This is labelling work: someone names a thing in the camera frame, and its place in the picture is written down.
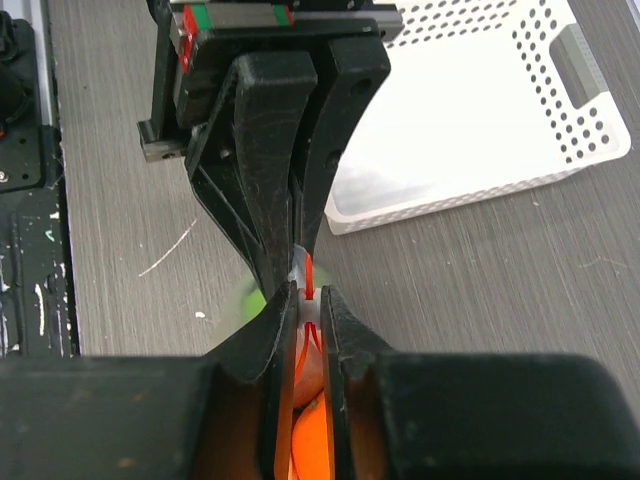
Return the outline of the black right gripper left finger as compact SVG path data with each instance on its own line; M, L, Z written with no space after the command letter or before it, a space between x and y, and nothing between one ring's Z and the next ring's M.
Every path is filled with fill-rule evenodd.
M194 357L1 363L5 479L284 479L298 292Z

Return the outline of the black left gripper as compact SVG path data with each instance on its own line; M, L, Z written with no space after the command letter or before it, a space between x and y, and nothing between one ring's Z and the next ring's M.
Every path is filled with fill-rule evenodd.
M402 15L391 1L147 7L157 41L151 116L138 124L143 153L183 157L203 124L185 161L193 193L271 297L291 269L295 141L294 241L312 253L341 157L391 71L382 41L399 35ZM347 37L370 33L381 39ZM312 59L259 52L327 40Z

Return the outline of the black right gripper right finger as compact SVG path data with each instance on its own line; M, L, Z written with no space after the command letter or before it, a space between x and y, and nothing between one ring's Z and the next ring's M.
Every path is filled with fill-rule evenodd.
M635 479L639 429L592 358L411 353L321 292L335 479Z

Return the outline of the clear orange zip bag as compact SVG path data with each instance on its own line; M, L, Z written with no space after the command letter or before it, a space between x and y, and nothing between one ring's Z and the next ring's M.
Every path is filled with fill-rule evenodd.
M286 284L211 351L220 384L199 455L204 478L290 479L292 430L310 404L293 407L309 334L323 359L321 287L311 254L297 247Z

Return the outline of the orange fruit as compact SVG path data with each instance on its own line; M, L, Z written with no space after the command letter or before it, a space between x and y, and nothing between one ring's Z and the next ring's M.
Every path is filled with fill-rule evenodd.
M326 402L318 395L298 416L291 438L290 479L331 479Z

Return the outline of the green striped ball fruit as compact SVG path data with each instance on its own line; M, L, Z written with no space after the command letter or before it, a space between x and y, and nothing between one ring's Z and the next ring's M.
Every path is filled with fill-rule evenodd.
M258 316L266 305L266 300L259 286L253 279L246 280L239 287L236 300L236 313L239 322L245 325Z

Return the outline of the peach fruit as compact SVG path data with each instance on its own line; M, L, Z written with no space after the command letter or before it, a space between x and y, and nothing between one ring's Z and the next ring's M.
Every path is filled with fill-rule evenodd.
M324 388L323 359L314 337L309 334L307 353L301 373L294 376L293 407L302 408L311 402Z

